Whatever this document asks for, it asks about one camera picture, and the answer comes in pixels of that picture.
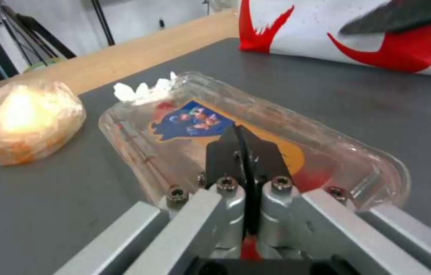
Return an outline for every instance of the black cable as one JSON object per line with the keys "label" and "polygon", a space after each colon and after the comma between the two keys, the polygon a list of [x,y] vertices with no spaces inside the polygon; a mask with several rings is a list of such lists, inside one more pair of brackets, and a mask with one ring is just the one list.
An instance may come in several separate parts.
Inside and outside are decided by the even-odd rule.
{"label": "black cable", "polygon": [[13,29],[18,33],[18,34],[20,34],[20,36],[25,40],[25,42],[27,42],[27,44],[29,45],[29,47],[32,49],[32,51],[34,51],[34,53],[35,53],[35,55],[36,55],[36,57],[37,58],[39,58],[40,59],[40,61],[44,64],[44,66],[49,66],[48,64],[47,64],[47,62],[44,60],[44,58],[42,58],[42,56],[39,54],[39,52],[34,48],[34,45],[32,45],[28,40],[27,40],[27,38],[24,36],[24,34],[23,33],[21,33],[14,25],[11,25],[12,27],[13,27]]}
{"label": "black cable", "polygon": [[10,26],[8,25],[8,22],[6,22],[5,20],[3,20],[2,15],[0,14],[0,21],[2,21],[3,26],[5,26],[6,31],[8,31],[11,39],[16,43],[18,49],[20,50],[20,52],[22,52],[22,56],[25,57],[25,60],[27,61],[27,64],[29,64],[29,66],[32,66],[32,62],[30,61],[29,57],[27,56],[27,54],[25,54],[24,50],[19,46],[19,42],[17,40],[17,37],[15,36],[15,33],[13,33],[13,31],[11,31]]}

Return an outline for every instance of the black stand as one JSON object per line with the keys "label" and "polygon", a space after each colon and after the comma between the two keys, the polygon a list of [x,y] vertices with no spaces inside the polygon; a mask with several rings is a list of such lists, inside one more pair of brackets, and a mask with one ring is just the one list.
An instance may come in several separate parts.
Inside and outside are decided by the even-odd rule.
{"label": "black stand", "polygon": [[100,25],[102,25],[103,32],[105,33],[105,37],[107,37],[107,42],[109,46],[115,45],[114,37],[110,32],[110,28],[108,27],[107,19],[105,18],[105,14],[103,14],[102,6],[98,0],[92,0],[92,5],[95,8],[95,12],[98,16],[98,21],[100,21]]}

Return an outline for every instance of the white wall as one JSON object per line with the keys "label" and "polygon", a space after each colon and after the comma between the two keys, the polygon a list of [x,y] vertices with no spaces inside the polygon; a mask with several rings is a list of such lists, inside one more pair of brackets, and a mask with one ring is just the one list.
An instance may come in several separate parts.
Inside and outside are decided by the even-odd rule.
{"label": "white wall", "polygon": [[[107,47],[90,0],[5,0],[15,12],[34,17],[77,55]],[[100,0],[116,44],[205,16],[202,0]]]}

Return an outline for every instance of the screw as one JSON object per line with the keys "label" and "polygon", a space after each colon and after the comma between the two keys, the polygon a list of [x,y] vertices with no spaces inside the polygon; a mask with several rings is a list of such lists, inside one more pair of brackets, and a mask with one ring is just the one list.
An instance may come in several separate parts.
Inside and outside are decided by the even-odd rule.
{"label": "screw", "polygon": [[181,186],[173,186],[168,190],[166,204],[170,208],[181,208],[188,201],[188,193]]}
{"label": "screw", "polygon": [[232,176],[223,176],[218,179],[217,182],[217,192],[221,195],[233,193],[237,190],[237,181]]}
{"label": "screw", "polygon": [[205,172],[198,172],[197,182],[199,187],[205,187]]}
{"label": "screw", "polygon": [[288,176],[275,176],[271,180],[271,189],[279,193],[290,193],[294,183]]}
{"label": "screw", "polygon": [[336,186],[329,186],[326,189],[326,191],[338,202],[341,202],[343,205],[346,205],[346,201],[348,200],[348,196],[346,195],[346,190]]}

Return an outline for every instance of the gray table surface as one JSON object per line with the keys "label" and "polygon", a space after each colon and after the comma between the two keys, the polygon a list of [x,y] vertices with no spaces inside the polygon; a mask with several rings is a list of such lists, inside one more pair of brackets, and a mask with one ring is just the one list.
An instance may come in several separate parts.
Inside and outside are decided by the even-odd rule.
{"label": "gray table surface", "polygon": [[[410,169],[404,209],[431,226],[431,76],[244,53],[227,39],[119,80],[199,71],[390,152]],[[144,194],[98,129],[113,84],[81,95],[88,118],[58,153],[0,167],[0,274],[50,274]]]}

